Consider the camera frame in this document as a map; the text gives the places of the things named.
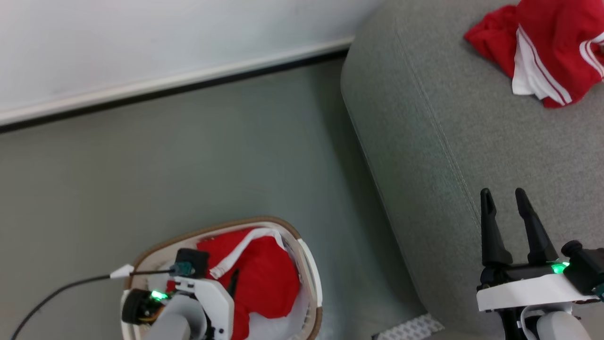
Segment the green led light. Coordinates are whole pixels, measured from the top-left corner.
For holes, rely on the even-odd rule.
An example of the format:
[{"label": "green led light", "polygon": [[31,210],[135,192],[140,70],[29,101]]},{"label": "green led light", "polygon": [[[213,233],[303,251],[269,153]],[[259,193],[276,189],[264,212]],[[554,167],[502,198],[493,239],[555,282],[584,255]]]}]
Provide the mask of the green led light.
[{"label": "green led light", "polygon": [[556,274],[562,274],[562,273],[564,273],[564,269],[566,269],[566,267],[568,267],[569,265],[570,265],[570,263],[568,263],[568,262],[554,263],[551,265],[551,269]]},{"label": "green led light", "polygon": [[151,292],[151,297],[154,298],[154,299],[156,299],[156,300],[158,300],[158,301],[160,301],[160,300],[163,300],[163,299],[167,299],[168,295],[166,295],[166,294],[164,294],[162,292],[158,292],[157,290],[154,290],[154,291]]}]

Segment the baseboard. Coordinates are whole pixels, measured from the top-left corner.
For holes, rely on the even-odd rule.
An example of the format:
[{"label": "baseboard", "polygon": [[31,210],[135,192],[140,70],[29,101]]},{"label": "baseboard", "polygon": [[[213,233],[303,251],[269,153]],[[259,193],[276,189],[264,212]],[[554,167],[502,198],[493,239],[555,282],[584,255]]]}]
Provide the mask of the baseboard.
[{"label": "baseboard", "polygon": [[267,69],[276,65],[291,64],[299,60],[345,51],[352,43],[352,40],[354,40],[354,37],[348,37],[258,59],[236,62],[221,67],[192,71],[176,76],[81,94],[39,105],[3,111],[0,112],[0,126],[4,127],[0,128],[0,132],[6,131],[6,127],[8,126],[16,125],[15,128],[19,128],[21,126],[20,122],[40,120],[43,117],[59,113],[99,106],[104,103],[118,102],[131,97],[143,97],[151,93],[160,93],[173,88],[183,88],[196,83],[224,79],[226,77],[233,77],[237,74],[252,73],[256,70]]}]

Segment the gray fabric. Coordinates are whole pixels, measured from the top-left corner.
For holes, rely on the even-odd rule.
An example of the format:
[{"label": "gray fabric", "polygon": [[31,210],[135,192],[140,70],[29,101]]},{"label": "gray fabric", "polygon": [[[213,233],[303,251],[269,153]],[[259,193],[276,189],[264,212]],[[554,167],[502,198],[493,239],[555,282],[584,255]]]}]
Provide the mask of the gray fabric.
[{"label": "gray fabric", "polygon": [[501,337],[478,313],[479,193],[491,188],[515,261],[526,189],[557,249],[603,245],[604,88],[546,110],[463,40],[507,0],[391,1],[360,30],[342,93],[420,299],[448,329]]}]

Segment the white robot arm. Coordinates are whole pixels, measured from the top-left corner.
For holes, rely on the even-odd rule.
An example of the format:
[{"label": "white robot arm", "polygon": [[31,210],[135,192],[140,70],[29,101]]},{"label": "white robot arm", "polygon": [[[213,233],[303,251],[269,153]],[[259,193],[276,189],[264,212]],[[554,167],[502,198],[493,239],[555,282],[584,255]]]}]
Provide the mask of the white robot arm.
[{"label": "white robot arm", "polygon": [[161,292],[132,289],[124,292],[122,327],[130,327],[132,339],[141,339],[139,327],[150,324],[143,340],[230,340],[233,336],[235,303],[239,277],[235,271],[225,289],[216,280],[205,279],[208,254],[182,248],[170,267],[175,282],[171,296]]},{"label": "white robot arm", "polygon": [[526,227],[528,264],[513,264],[505,249],[488,189],[481,191],[483,265],[476,295],[481,312],[497,312],[506,340],[591,340],[572,314],[575,302],[604,301],[604,249],[583,249],[578,241],[562,248],[559,262],[524,190],[516,190],[518,212]]}]

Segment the black knob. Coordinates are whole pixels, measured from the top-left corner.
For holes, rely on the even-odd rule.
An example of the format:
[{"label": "black knob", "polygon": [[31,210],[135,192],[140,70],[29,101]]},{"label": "black knob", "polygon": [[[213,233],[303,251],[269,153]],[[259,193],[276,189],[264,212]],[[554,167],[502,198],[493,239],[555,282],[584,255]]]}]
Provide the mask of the black knob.
[{"label": "black knob", "polygon": [[562,247],[562,254],[572,257],[576,252],[583,249],[583,244],[577,240],[569,241]]}]

